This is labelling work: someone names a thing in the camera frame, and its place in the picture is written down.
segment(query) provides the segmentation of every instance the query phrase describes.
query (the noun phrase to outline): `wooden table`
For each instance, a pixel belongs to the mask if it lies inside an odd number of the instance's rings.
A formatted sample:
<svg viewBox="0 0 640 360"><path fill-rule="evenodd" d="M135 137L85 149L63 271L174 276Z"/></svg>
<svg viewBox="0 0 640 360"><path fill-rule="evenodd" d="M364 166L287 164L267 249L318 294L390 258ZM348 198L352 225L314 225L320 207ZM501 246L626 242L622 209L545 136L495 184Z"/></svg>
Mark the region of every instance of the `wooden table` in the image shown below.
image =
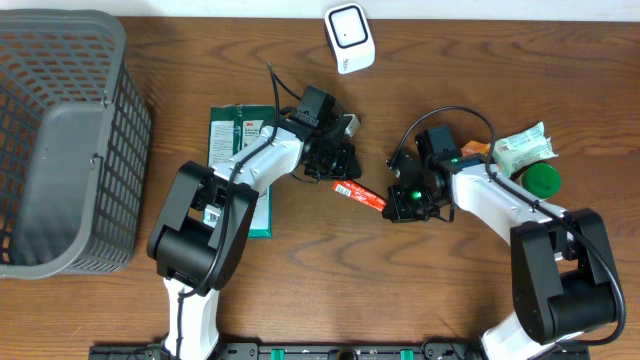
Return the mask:
<svg viewBox="0 0 640 360"><path fill-rule="evenodd" d="M321 20L120 20L154 126L136 255L108 276L0 281L1 358L82 359L93 344L165 334L167 295L145 253L151 228L178 167L207 159L211 105L272 103L266 61L295 91L324 88L361 116L360 182L380 194L394 181L385 160L426 111L472 107L500 137L544 121L564 182L552 200L600 213L626 291L626 331L593 358L640 357L640 24L371 21L375 64L339 76ZM429 125L443 123L460 144L489 139L470 116ZM250 241L222 290L226 335L420 343L479 335L513 311L509 248L470 214L394 225L328 183L284 177L273 194L274 238Z"/></svg>

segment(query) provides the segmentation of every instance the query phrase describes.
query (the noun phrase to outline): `green box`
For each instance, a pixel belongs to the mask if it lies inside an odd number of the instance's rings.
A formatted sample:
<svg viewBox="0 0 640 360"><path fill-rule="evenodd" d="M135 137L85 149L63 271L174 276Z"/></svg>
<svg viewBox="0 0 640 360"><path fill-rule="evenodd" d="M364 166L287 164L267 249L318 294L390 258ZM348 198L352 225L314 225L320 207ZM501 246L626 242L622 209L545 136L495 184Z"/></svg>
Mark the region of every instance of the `green box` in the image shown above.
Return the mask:
<svg viewBox="0 0 640 360"><path fill-rule="evenodd" d="M227 105L211 107L209 124L208 166L228 160L244 146L250 144L260 134L264 120L273 117L270 105ZM271 238L271 186L258 199L251 228L250 238ZM203 221L211 226L217 222L212 212L205 211Z"/></svg>

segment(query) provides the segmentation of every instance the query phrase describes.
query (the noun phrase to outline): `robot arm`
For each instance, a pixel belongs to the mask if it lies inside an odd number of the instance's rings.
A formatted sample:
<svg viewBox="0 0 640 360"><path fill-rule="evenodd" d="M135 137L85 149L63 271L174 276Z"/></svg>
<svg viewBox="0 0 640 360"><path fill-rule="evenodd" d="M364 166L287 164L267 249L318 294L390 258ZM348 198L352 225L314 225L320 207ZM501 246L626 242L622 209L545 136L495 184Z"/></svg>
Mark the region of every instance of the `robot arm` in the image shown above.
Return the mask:
<svg viewBox="0 0 640 360"><path fill-rule="evenodd" d="M258 197L273 182L299 164L305 165L305 174L322 179L360 176L355 147L345 141L359 121L354 115L335 115L334 103L331 95L309 86L297 108L276 114L277 130L274 117L265 121L258 139L228 161L212 169L188 162L178 171L147 245L169 293L167 357L201 360L212 353L219 335L215 326L218 291L240 262ZM275 138L265 147L274 131ZM240 161L244 165L229 187ZM190 208L220 215L229 211L224 242L222 226L213 228L189 217ZM182 303L178 300L181 294L200 288L196 295L182 297Z"/></svg>
<svg viewBox="0 0 640 360"><path fill-rule="evenodd" d="M560 340L615 321L620 310L616 308L612 284L594 254L520 197L530 203L542 200L503 175L497 175L497 180L519 196L490 179L484 160L479 156L463 157L446 126L425 131L416 137L416 142L420 161L405 153L390 161L400 184L389 188L390 201L383 216L393 222L445 220L440 208L451 205L479 217L511 246L515 312L488 330L480 346L470 348L467 359L535 358L555 350ZM591 239L617 281L600 216L588 209L570 213L546 202L544 208L569 220L578 232ZM562 259L578 260L578 268L560 274L555 262ZM447 346L449 343L440 355L450 350Z"/></svg>

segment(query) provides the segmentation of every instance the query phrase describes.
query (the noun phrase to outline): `red snack stick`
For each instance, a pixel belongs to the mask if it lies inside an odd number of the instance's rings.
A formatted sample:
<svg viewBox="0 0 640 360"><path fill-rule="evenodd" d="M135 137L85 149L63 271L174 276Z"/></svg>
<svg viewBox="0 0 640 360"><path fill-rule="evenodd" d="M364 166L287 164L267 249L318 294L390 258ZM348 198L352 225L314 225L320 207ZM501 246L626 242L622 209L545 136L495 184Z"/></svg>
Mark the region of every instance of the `red snack stick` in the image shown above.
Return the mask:
<svg viewBox="0 0 640 360"><path fill-rule="evenodd" d="M333 190L365 205L369 205L378 211L382 211L385 205L387 205L387 202L383 198L351 180L334 182Z"/></svg>

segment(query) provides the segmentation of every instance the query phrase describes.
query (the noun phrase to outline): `white speaker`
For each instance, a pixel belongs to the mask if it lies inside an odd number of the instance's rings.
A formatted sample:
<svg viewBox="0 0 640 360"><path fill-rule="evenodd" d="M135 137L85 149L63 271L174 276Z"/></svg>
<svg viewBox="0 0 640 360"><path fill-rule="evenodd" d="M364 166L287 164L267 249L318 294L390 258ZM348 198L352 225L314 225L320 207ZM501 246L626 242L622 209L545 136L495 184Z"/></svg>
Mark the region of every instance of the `white speaker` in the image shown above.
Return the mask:
<svg viewBox="0 0 640 360"><path fill-rule="evenodd" d="M324 15L324 23L327 42L340 74L358 71L373 64L376 47L362 6L349 3L329 9Z"/></svg>

